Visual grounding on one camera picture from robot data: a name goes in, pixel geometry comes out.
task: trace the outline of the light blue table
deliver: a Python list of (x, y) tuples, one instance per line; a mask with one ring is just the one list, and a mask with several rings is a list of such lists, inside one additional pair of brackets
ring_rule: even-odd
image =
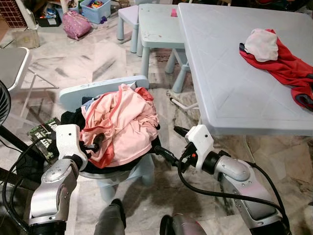
[(212, 134), (313, 136), (312, 112), (288, 86), (239, 54), (255, 28), (272, 28), (313, 65), (313, 21), (302, 13), (180, 3), (181, 33), (201, 119)]

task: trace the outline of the plastic container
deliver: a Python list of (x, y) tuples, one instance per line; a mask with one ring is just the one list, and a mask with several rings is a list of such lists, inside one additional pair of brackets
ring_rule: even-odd
[[(55, 9), (57, 10), (57, 12), (58, 12), (58, 14), (59, 14), (59, 16), (60, 16), (61, 22), (63, 22), (63, 21), (62, 21), (62, 18), (63, 18), (63, 9), (62, 9), (62, 8), (55, 8)], [(69, 8), (68, 10), (69, 10), (69, 11), (76, 11), (77, 13), (79, 13), (79, 6), (74, 7), (74, 8)]]
[(111, 15), (111, 0), (98, 0), (103, 2), (103, 5), (98, 8), (90, 8), (88, 5), (91, 0), (84, 0), (80, 3), (82, 7), (83, 14), (89, 21), (99, 24), (101, 22), (102, 17), (109, 17)]

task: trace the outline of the white cloth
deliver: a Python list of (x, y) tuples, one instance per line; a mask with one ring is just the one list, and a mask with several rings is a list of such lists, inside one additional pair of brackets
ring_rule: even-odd
[(256, 28), (245, 43), (245, 51), (254, 55), (259, 62), (277, 60), (277, 35), (264, 29)]

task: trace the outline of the table leg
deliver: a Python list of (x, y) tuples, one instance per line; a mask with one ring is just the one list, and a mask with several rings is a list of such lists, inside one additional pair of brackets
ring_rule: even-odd
[(137, 43), (138, 43), (137, 41), (138, 41), (138, 25), (134, 25), (131, 40), (131, 53), (137, 52)]
[(142, 51), (141, 75), (146, 76), (146, 78), (148, 78), (148, 71), (149, 71), (149, 54), (150, 54), (150, 48), (144, 47)]
[(165, 67), (165, 72), (166, 73), (172, 73), (174, 71), (174, 65), (175, 65), (175, 62), (176, 62), (176, 57), (175, 57), (174, 50), (175, 49), (172, 50), (170, 58), (168, 58), (168, 61), (167, 61), (166, 67)]
[(182, 87), (184, 85), (184, 81), (185, 81), (185, 77), (186, 77), (186, 68), (185, 68), (186, 65), (182, 65), (181, 66), (181, 69), (180, 69), (180, 72), (176, 78), (176, 81), (173, 85), (173, 88), (172, 90), (175, 92), (175, 93), (181, 93), (181, 90), (182, 90)]
[(116, 37), (118, 40), (124, 39), (124, 21), (121, 17), (118, 17)]
[(142, 41), (141, 41), (141, 36), (140, 36), (140, 26), (138, 30), (138, 40), (137, 40), (137, 56), (141, 57), (143, 52), (143, 46), (142, 46)]

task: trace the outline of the floor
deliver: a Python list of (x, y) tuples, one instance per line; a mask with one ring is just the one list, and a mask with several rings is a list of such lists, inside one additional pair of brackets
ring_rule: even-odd
[[(58, 99), (61, 89), (80, 84), (129, 76), (140, 73), (141, 58), (130, 53), (131, 28), (125, 25), (125, 41), (116, 40), (117, 15), (109, 17), (107, 23), (97, 25), (80, 41), (66, 37), (62, 26), (39, 28), (41, 46), (31, 50), (31, 68), (60, 88), (36, 91), (30, 99), (25, 118), (33, 122), (47, 121), (64, 112)], [(10, 32), (0, 46), (12, 40)], [(191, 74), (188, 74), (181, 94), (174, 94), (171, 87), (179, 73), (166, 74), (164, 67), (169, 58), (167, 49), (152, 50), (149, 64), (150, 92), (155, 97), (155, 106), (160, 119), (159, 136), (162, 145), (180, 156), (186, 145), (183, 138), (174, 132), (174, 125), (190, 128), (198, 123), (198, 111), (183, 111), (174, 106), (169, 97), (185, 104), (196, 101)], [(31, 74), (26, 76), (24, 87), (29, 86)], [(39, 79), (36, 87), (46, 87)], [(19, 114), (26, 93), (21, 92), (12, 99), (12, 110)], [(27, 131), (31, 126), (9, 118), (8, 129), (24, 141), (29, 142)], [(229, 152), (232, 157), (251, 161), (243, 142), (243, 136), (214, 136), (215, 147)], [(293, 234), (313, 234), (313, 140), (303, 136), (248, 136), (256, 163), (272, 178), (280, 192)], [(17, 153), (0, 145), (0, 165), (8, 169), (17, 158)], [(156, 166), (156, 182), (150, 188), (140, 181), (122, 182), (116, 193), (124, 204), (127, 217), (127, 235), (156, 235), (163, 215), (184, 213), (199, 221), (207, 234), (249, 234), (236, 210), (226, 208), (223, 200), (193, 193), (180, 182), (175, 169), (159, 156), (153, 156)], [(190, 169), (185, 178), (197, 187), (220, 190), (219, 184), (205, 173)], [(67, 235), (91, 235), (101, 210), (107, 204), (102, 201), (95, 180), (79, 177), (72, 194), (67, 222)]]
[(0, 41), (5, 36), (8, 29), (9, 29), (8, 24), (5, 22), (5, 20), (2, 18), (2, 16), (0, 16)]

